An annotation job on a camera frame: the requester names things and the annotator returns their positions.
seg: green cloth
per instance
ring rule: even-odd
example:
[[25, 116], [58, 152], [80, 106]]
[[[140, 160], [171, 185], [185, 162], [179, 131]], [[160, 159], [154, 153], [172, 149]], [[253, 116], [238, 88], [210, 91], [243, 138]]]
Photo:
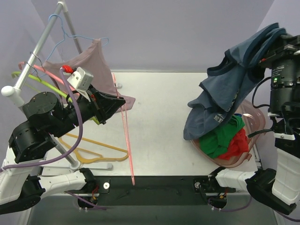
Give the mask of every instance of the green cloth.
[[227, 152], [230, 141], [244, 126], [240, 116], [232, 116], [228, 123], [199, 138], [200, 149], [209, 157], [217, 158]]

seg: screw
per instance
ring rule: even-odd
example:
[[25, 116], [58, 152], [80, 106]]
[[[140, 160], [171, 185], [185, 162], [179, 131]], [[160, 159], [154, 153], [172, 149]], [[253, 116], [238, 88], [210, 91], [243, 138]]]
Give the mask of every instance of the screw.
[[195, 188], [199, 189], [199, 187], [200, 187], [200, 182], [196, 182], [195, 183]]
[[104, 187], [105, 190], [109, 189], [109, 183], [108, 183], [108, 182], [105, 182], [105, 183], [103, 184], [103, 187]]

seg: gray floor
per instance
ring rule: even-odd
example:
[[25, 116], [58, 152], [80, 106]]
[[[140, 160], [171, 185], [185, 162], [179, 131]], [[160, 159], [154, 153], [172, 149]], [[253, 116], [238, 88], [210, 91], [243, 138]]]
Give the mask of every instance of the gray floor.
[[[229, 196], [227, 209], [244, 206], [248, 196]], [[79, 211], [76, 199], [51, 196], [31, 211], [28, 225], [275, 225], [272, 210], [253, 200], [242, 211], [225, 213], [203, 206], [119, 206], [107, 211]]]

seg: white table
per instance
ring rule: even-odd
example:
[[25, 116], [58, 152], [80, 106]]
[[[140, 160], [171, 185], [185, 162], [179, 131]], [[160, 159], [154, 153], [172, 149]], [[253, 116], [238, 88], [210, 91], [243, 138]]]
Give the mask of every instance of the white table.
[[[121, 94], [136, 98], [128, 111], [128, 126], [135, 175], [208, 175], [218, 166], [203, 157], [193, 145], [183, 139], [183, 128], [190, 112], [187, 103], [196, 98], [202, 89], [198, 84], [206, 73], [115, 73], [123, 87]], [[121, 113], [116, 113], [107, 124], [97, 126], [87, 121], [83, 136], [99, 142], [126, 149]], [[73, 145], [75, 139], [63, 137]], [[96, 151], [105, 157], [122, 157], [123, 153], [85, 141], [82, 148]], [[58, 156], [56, 149], [48, 152], [46, 159]], [[93, 163], [93, 167], [102, 162]], [[130, 175], [129, 160], [113, 162], [110, 171], [92, 170], [94, 175]], [[66, 166], [63, 159], [58, 165]], [[233, 168], [237, 171], [256, 171], [254, 157]], [[45, 166], [42, 175], [70, 173], [69, 169]]]

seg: clothing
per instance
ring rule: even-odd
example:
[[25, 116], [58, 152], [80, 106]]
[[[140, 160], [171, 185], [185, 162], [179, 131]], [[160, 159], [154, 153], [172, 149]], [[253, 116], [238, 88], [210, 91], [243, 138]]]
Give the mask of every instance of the clothing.
[[[117, 95], [116, 88], [113, 84], [112, 73], [104, 59], [102, 54], [101, 40], [95, 39], [92, 41], [91, 46], [83, 51], [81, 54], [76, 56], [75, 58], [61, 63], [51, 63], [49, 61], [45, 61], [43, 63], [43, 67], [53, 73], [54, 75], [60, 77], [60, 68], [63, 65], [69, 65], [72, 68], [82, 67], [88, 70], [91, 74], [94, 75], [92, 85], [100, 92]], [[66, 88], [59, 84], [59, 88], [63, 91], [66, 91]], [[135, 98], [122, 96], [126, 100], [127, 109], [131, 109]]]
[[285, 29], [274, 23], [228, 49], [221, 64], [207, 69], [208, 78], [200, 83], [203, 92], [189, 102], [192, 108], [183, 131], [185, 140], [197, 139], [228, 122], [241, 102], [263, 79], [265, 69], [259, 60]]
[[228, 123], [199, 138], [200, 149], [209, 157], [217, 158], [227, 152], [230, 141], [244, 126], [240, 116], [232, 116]]
[[242, 128], [230, 141], [227, 152], [218, 158], [229, 160], [232, 156], [240, 156], [244, 152], [249, 152], [249, 147], [246, 131]]

